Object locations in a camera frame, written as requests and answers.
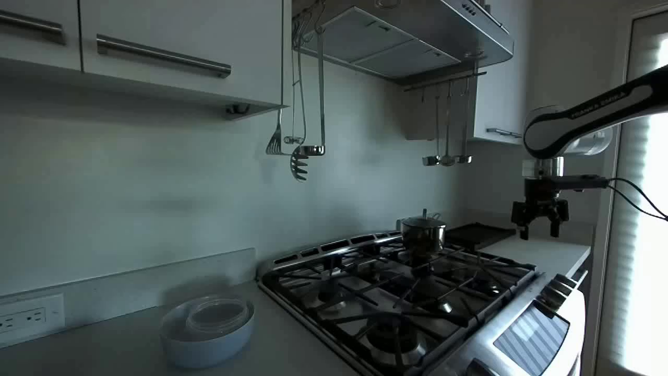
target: saucepan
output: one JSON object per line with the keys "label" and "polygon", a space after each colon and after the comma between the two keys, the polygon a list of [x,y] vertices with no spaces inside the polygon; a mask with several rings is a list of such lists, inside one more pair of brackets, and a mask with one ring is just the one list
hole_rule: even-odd
{"label": "saucepan", "polygon": [[430,217],[427,210],[421,217],[398,219],[396,228],[415,263],[427,263],[430,255],[442,247],[445,222]]}

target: white countertop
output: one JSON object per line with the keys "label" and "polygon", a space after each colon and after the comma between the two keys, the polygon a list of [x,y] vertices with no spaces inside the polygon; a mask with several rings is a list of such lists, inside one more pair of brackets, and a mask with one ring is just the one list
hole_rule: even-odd
{"label": "white countertop", "polygon": [[[588,255],[588,247],[582,244],[555,241],[527,242],[519,238],[497,242],[485,250],[534,263],[545,272],[545,278],[553,273],[572,275]],[[0,375],[355,375],[323,342],[263,295],[255,283],[230,289],[230,293],[253,302],[258,321],[248,347],[217,368],[188,373],[168,365],[158,337],[158,321],[168,309],[158,307],[9,347],[0,351]]]}

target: window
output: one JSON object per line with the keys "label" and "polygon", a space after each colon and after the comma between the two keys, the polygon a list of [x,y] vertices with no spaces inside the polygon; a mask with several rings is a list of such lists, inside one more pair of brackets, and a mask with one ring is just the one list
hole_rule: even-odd
{"label": "window", "polygon": [[[668,64],[668,12],[632,23],[628,77]],[[622,130],[618,176],[668,210],[668,116]],[[600,375],[666,375],[668,224],[617,200],[601,317]]]}

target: upper cabinet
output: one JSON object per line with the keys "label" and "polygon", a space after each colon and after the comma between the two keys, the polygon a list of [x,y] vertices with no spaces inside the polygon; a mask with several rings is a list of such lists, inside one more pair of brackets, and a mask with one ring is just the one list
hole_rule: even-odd
{"label": "upper cabinet", "polygon": [[514,59],[478,77],[474,141],[521,144],[528,122],[528,52],[532,0],[491,0],[491,12],[514,38]]}
{"label": "upper cabinet", "polygon": [[284,99],[287,3],[0,0],[0,59],[268,108]]}
{"label": "upper cabinet", "polygon": [[0,59],[80,71],[77,0],[0,0]]}
{"label": "upper cabinet", "polygon": [[81,0],[83,71],[281,102],[282,0]]}

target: outlet cover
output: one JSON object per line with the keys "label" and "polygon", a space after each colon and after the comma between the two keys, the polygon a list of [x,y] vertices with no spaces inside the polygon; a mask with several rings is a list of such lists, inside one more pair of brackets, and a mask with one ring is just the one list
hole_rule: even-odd
{"label": "outlet cover", "polygon": [[0,305],[0,349],[64,328],[63,295]]}

